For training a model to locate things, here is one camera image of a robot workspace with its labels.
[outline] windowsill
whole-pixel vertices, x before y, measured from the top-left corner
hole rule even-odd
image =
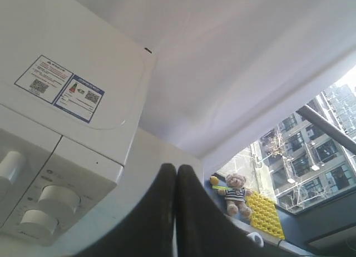
[[[262,238],[263,238],[263,241],[265,243],[268,243],[270,245],[273,245],[273,246],[276,246],[277,248],[280,248],[281,250],[284,250],[288,253],[292,253],[292,254],[296,254],[296,255],[308,255],[308,256],[316,256],[306,250],[303,250],[285,240],[281,240],[281,239],[278,239],[278,238],[275,238],[273,236],[271,236],[270,234],[267,234],[261,230],[258,230],[256,228],[254,228],[253,226],[250,226],[240,220],[237,220],[235,218],[231,218],[229,216],[226,216],[228,219],[231,220],[231,222],[237,226],[239,229],[241,229],[243,232],[245,233],[252,233],[252,232],[257,232],[259,233]]]

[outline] white knob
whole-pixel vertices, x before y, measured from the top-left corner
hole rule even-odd
[[[20,229],[27,235],[36,239],[50,238],[53,235],[58,221],[43,211],[26,211],[21,223]]]
[[[0,163],[0,201],[16,181],[25,163],[26,158],[16,151],[10,151]]]
[[[38,200],[38,207],[45,213],[58,218],[70,219],[80,203],[80,197],[63,186],[46,186]]]

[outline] sticker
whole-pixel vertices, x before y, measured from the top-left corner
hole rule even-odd
[[[40,56],[15,82],[15,85],[53,103],[72,75],[72,72],[49,58]]]
[[[103,90],[73,75],[54,105],[89,123],[103,95]]]

